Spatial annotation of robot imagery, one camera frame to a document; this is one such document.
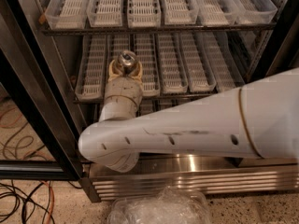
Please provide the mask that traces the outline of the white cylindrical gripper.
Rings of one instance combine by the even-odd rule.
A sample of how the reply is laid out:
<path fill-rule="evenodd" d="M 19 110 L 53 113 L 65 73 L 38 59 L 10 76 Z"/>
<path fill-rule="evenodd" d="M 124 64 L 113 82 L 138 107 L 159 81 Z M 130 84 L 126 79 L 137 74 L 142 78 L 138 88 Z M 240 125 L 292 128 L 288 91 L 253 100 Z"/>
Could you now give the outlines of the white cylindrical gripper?
<path fill-rule="evenodd" d="M 122 67 L 113 60 L 108 67 L 108 83 L 105 89 L 104 106 L 99 120 L 133 119 L 143 97 L 143 66 L 138 62 L 128 77 L 122 76 Z"/>

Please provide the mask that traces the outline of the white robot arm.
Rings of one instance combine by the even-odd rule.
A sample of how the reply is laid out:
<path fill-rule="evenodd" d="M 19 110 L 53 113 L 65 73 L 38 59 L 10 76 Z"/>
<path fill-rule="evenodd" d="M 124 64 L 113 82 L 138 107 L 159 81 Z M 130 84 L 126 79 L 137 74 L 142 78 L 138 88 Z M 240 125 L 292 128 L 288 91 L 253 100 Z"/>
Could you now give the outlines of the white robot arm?
<path fill-rule="evenodd" d="M 296 158 L 299 69 L 134 119 L 105 119 L 78 140 L 81 155 L 128 172 L 141 153 Z"/>

